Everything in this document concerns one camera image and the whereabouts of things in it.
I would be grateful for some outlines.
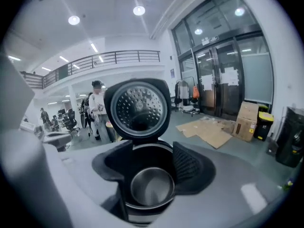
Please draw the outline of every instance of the glass door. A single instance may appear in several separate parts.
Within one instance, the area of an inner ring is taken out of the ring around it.
[[[212,57],[212,52],[209,49],[200,51],[196,53],[195,58],[198,65],[200,111],[216,116],[217,84],[215,81],[216,68],[213,64],[214,58]]]
[[[235,121],[244,99],[243,67],[233,41],[212,48],[218,71],[217,116]]]

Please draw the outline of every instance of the orange bag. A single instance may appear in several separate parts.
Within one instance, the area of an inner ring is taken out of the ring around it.
[[[193,87],[193,98],[198,99],[200,97],[199,90],[196,86]]]

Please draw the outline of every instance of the perforated metal lid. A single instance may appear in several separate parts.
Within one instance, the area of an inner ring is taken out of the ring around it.
[[[111,100],[112,118],[122,131],[145,137],[156,133],[168,114],[166,99],[152,84],[129,82],[119,87]]]

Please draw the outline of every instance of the rice cooker lid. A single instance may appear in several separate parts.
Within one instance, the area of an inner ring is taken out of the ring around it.
[[[128,80],[108,88],[104,98],[109,120],[124,139],[156,141],[168,128],[171,99],[163,80]]]

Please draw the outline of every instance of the fluorescent light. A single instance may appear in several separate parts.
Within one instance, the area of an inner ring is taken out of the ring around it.
[[[96,49],[96,47],[94,46],[93,43],[91,44],[91,47],[93,48],[93,50],[94,50],[95,52],[98,52],[97,49]]]
[[[205,56],[206,54],[199,55],[198,58]]]
[[[68,63],[68,60],[66,60],[64,57],[60,56],[60,58]]]
[[[243,8],[238,8],[234,11],[234,14],[236,16],[242,16],[244,13],[245,13],[245,9],[243,9]]]
[[[136,16],[141,16],[145,13],[145,9],[143,6],[136,6],[134,9],[133,9],[133,13],[136,15]]]
[[[78,16],[74,15],[74,16],[71,16],[71,17],[68,18],[68,22],[71,25],[76,25],[76,24],[79,24],[80,18]]]
[[[51,69],[48,69],[46,67],[42,67],[42,69],[47,70],[47,71],[51,71]]]
[[[197,29],[194,31],[194,33],[195,33],[196,35],[200,35],[201,33],[203,33],[203,31],[202,31],[201,29],[197,28]]]
[[[21,59],[16,58],[16,57],[12,57],[12,56],[8,56],[8,58],[13,59],[13,60],[16,60],[16,61],[21,61]]]

